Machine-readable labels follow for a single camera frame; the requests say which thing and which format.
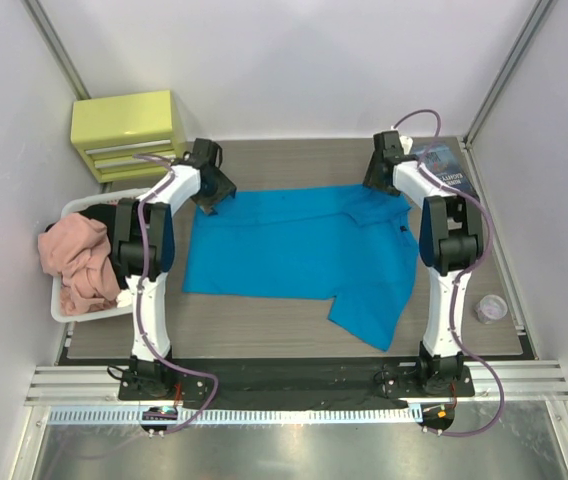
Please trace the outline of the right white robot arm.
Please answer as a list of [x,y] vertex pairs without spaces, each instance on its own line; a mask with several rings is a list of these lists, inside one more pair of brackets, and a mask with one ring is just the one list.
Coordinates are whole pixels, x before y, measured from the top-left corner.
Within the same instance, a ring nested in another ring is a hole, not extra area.
[[426,155],[411,148],[412,139],[396,130],[375,134],[363,185],[402,194],[421,208],[418,247],[429,273],[429,317],[409,389],[443,396],[464,380],[464,298],[471,270],[485,254],[483,211],[475,197],[430,172]]

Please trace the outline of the blue t shirt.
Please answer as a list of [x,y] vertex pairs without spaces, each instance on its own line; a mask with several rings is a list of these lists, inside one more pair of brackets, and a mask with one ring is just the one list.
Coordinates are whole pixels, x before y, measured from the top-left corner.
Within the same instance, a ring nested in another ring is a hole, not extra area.
[[329,300],[330,321],[386,351],[416,279],[410,211],[362,185],[240,192],[196,213],[183,290]]

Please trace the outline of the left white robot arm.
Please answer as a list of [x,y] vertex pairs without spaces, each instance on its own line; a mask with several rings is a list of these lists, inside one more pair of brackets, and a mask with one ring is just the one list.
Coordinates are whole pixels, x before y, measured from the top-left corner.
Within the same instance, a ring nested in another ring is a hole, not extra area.
[[223,149],[198,138],[180,158],[157,153],[133,156],[163,168],[164,177],[136,198],[115,206],[111,262],[132,297],[134,341],[128,367],[119,377],[121,400],[165,399],[182,372],[172,362],[166,326],[165,295],[176,246],[173,216],[194,202],[206,215],[236,194],[236,185],[221,170]]

